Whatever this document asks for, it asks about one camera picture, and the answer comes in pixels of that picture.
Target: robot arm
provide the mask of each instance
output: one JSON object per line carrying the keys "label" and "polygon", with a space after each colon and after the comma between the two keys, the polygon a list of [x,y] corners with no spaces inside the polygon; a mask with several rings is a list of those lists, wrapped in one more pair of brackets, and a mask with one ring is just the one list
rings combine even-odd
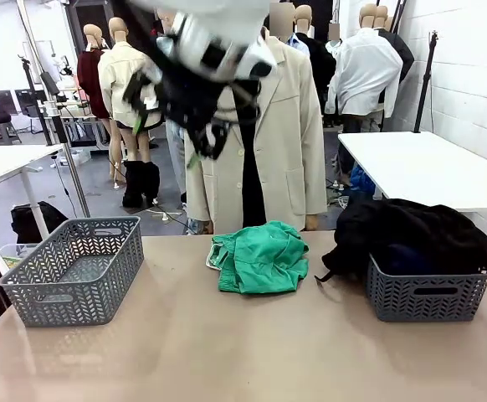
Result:
{"label": "robot arm", "polygon": [[[133,0],[154,10],[154,7],[177,10],[172,31],[172,51],[165,54],[142,32],[140,24],[126,4],[114,3],[128,22],[129,30],[143,41],[147,55],[156,68],[137,71],[125,92],[125,100],[140,115],[140,124],[147,111],[139,100],[141,88],[154,84],[159,110],[184,127],[197,154],[212,159],[223,150],[231,125],[215,116],[218,99],[225,86],[237,86],[235,80],[258,80],[274,70],[276,63],[260,29],[269,10],[269,0]],[[240,88],[235,91],[242,94]],[[248,105],[260,110],[256,97],[243,92]],[[214,141],[208,139],[207,124],[212,124]]]}

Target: basket full of clothes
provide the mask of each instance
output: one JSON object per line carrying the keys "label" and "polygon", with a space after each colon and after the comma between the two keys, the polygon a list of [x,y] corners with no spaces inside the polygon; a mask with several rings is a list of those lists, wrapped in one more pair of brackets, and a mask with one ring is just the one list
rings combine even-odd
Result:
{"label": "basket full of clothes", "polygon": [[385,322],[474,319],[487,287],[487,236],[461,213],[402,199],[349,203],[322,257],[333,275],[365,282]]}

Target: folded green garment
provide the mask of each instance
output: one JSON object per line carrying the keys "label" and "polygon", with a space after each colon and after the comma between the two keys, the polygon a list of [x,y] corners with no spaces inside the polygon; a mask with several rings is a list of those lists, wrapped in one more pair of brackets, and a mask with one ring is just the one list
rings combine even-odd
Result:
{"label": "folded green garment", "polygon": [[309,271],[309,261],[303,258],[308,250],[297,230],[273,221],[213,236],[207,265],[221,271],[220,291],[295,291]]}

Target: empty basket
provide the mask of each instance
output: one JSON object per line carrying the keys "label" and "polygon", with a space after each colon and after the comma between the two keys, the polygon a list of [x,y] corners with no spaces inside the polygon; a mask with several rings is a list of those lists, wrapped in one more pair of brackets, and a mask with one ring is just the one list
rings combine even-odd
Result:
{"label": "empty basket", "polygon": [[27,327],[111,321],[143,262],[140,219],[71,219],[0,279]]}
{"label": "empty basket", "polygon": [[381,321],[472,321],[486,287],[487,273],[390,276],[370,256],[367,295]]}

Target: cream jacket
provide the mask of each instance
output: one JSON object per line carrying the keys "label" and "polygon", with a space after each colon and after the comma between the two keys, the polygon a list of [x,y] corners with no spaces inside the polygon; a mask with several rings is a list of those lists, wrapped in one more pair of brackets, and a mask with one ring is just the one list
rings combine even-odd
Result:
{"label": "cream jacket", "polygon": [[[309,58],[276,38],[269,37],[267,44],[277,61],[277,71],[261,80],[262,116],[256,123],[254,155],[267,220],[280,220],[302,230],[306,214],[327,210],[320,103]],[[234,108],[230,89],[222,93],[219,105]],[[238,120],[236,111],[223,116]],[[186,135],[187,160],[193,152]],[[217,161],[204,159],[187,170],[188,216],[212,220],[216,234],[242,229],[244,153],[239,126],[235,125]]]}
{"label": "cream jacket", "polygon": [[[123,94],[130,82],[132,74],[145,63],[152,61],[142,52],[131,47],[127,42],[117,42],[112,50],[104,52],[99,62],[99,80],[102,89],[102,100],[110,117],[128,127],[136,124],[137,113],[123,101]],[[154,86],[143,90],[142,95],[152,99],[155,97]],[[146,126],[152,126],[160,121],[160,114],[149,115]]]}

